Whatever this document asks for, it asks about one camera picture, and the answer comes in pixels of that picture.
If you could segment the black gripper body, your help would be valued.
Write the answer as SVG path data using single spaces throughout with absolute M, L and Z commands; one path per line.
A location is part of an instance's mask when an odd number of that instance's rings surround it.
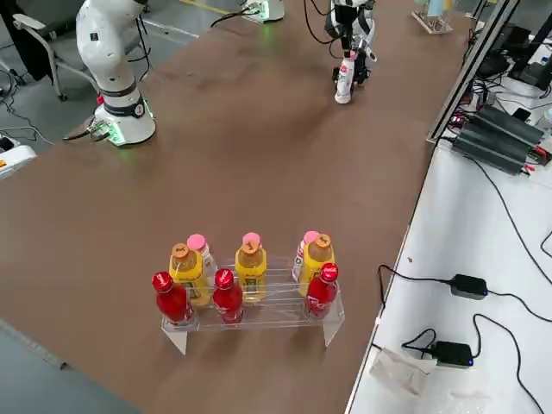
M 363 83 L 370 77 L 373 58 L 372 55 L 365 53 L 358 53 L 354 60 L 354 77 L 355 83 Z
M 329 13 L 326 15 L 326 33 L 332 39 L 351 36 L 357 14 L 356 7 L 330 3 Z

